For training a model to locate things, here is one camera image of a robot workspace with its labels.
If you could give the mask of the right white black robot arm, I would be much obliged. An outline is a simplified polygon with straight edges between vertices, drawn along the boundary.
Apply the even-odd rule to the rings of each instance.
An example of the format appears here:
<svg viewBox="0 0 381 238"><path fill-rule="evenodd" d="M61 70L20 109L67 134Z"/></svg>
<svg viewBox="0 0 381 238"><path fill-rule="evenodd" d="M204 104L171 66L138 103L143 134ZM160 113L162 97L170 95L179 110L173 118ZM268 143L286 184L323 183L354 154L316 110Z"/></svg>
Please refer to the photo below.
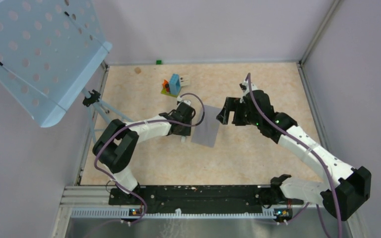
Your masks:
<svg viewBox="0 0 381 238"><path fill-rule="evenodd" d="M230 112L234 112L232 124L255 126L323 178L323 182L313 182L288 175L274 177L271 184L276 187L271 198L275 203L299 199L322 204L333 217L347 221L370 198L371 172L364 166L355 168L324 149L292 117L276 112L262 90L246 92L241 98L226 98L217 120L227 124Z"/></svg>

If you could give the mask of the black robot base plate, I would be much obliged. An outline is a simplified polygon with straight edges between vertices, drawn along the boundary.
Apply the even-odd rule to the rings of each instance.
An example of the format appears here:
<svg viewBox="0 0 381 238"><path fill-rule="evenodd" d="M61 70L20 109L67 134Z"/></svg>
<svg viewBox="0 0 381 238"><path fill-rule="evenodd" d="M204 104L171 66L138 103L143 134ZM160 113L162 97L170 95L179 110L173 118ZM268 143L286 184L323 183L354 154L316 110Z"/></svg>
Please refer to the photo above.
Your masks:
<svg viewBox="0 0 381 238"><path fill-rule="evenodd" d="M261 213L273 206L303 205L285 198L269 185L139 185L133 195L112 188L109 205L138 206L147 214L243 214Z"/></svg>

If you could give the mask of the colourful toy block assembly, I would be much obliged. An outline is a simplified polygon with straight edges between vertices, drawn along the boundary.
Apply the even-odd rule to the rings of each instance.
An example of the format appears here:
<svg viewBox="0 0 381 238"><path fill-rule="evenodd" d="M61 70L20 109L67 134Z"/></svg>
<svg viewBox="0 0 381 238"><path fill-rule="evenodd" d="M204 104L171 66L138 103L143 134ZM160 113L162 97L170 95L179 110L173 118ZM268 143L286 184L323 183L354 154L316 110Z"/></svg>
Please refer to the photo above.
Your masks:
<svg viewBox="0 0 381 238"><path fill-rule="evenodd" d="M169 80L162 82L161 94L178 97L182 88L191 84L191 77L189 75L173 74Z"/></svg>

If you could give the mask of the grey envelope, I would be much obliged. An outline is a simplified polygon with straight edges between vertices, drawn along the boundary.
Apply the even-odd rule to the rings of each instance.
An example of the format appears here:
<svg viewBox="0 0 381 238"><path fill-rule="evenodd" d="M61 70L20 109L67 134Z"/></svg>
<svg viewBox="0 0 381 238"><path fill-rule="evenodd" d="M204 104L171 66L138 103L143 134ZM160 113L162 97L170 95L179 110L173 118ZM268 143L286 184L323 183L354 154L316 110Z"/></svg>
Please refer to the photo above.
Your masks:
<svg viewBox="0 0 381 238"><path fill-rule="evenodd" d="M202 123L195 127L191 142L213 148L218 135L220 122L216 119L221 108L205 106L205 116Z"/></svg>

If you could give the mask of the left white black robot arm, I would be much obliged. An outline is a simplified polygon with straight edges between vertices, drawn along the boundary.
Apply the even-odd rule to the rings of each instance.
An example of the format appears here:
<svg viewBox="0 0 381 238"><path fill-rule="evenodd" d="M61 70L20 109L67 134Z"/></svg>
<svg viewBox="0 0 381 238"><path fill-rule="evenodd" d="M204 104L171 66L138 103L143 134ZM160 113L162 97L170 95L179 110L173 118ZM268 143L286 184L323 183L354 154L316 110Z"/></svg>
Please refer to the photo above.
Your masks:
<svg viewBox="0 0 381 238"><path fill-rule="evenodd" d="M146 140L173 135L184 135L195 115L195 109L180 102L169 113L160 113L148 120L122 122L112 120L95 142L92 152L122 186L120 198L127 205L139 199L138 182L129 167L135 147Z"/></svg>

